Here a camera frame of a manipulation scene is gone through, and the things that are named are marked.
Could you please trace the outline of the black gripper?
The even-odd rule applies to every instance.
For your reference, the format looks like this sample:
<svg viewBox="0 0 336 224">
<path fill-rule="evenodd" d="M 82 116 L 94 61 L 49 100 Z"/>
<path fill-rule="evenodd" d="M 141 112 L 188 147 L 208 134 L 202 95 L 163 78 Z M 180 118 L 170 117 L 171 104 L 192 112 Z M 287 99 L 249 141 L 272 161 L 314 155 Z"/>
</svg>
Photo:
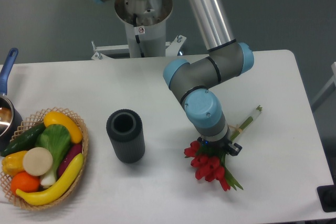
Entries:
<svg viewBox="0 0 336 224">
<path fill-rule="evenodd" d="M 218 141 L 208 141 L 202 137 L 197 138 L 197 142 L 200 143 L 201 151 L 224 151 L 229 155 L 238 155 L 242 150 L 242 146 L 237 143 L 231 143 L 227 138 L 222 138 Z"/>
</svg>

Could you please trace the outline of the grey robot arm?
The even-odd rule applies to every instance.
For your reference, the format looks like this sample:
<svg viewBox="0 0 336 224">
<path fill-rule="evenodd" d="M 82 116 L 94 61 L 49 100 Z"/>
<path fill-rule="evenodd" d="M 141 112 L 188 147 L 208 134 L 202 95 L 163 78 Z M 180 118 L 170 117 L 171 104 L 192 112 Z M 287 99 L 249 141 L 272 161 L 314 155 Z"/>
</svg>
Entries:
<svg viewBox="0 0 336 224">
<path fill-rule="evenodd" d="M 221 104 L 210 88 L 250 70 L 254 55 L 236 41 L 221 0 L 189 2 L 208 56 L 194 63 L 176 59 L 165 67 L 163 78 L 205 143 L 236 156 L 241 146 L 232 141 Z M 166 56 L 172 0 L 114 0 L 114 8 L 125 25 L 130 57 Z"/>
</svg>

